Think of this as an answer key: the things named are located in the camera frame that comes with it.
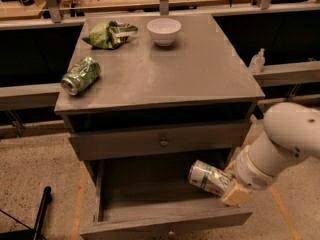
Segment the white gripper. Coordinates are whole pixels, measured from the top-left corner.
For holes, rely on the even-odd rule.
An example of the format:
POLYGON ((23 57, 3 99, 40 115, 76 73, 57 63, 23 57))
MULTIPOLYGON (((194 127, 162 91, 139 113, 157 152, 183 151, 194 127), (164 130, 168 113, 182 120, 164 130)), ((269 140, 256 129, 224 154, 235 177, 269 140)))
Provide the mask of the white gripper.
POLYGON ((240 205, 248 201, 252 197, 252 191, 249 188, 264 190, 276 180, 275 177, 265 174, 253 164, 249 156, 248 145, 240 151, 236 159, 231 161, 224 171, 231 176, 235 175, 237 179, 231 182, 221 197, 221 202, 228 206, 240 205))

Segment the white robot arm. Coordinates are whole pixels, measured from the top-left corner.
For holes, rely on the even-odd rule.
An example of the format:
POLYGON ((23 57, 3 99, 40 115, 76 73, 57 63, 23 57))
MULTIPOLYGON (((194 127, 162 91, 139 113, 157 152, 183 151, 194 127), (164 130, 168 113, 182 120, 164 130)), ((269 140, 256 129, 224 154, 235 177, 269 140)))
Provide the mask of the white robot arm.
POLYGON ((320 158, 320 112, 291 102, 273 105, 264 114, 261 134, 226 168, 233 178, 221 202, 246 202, 253 190, 265 190, 308 157, 320 158))

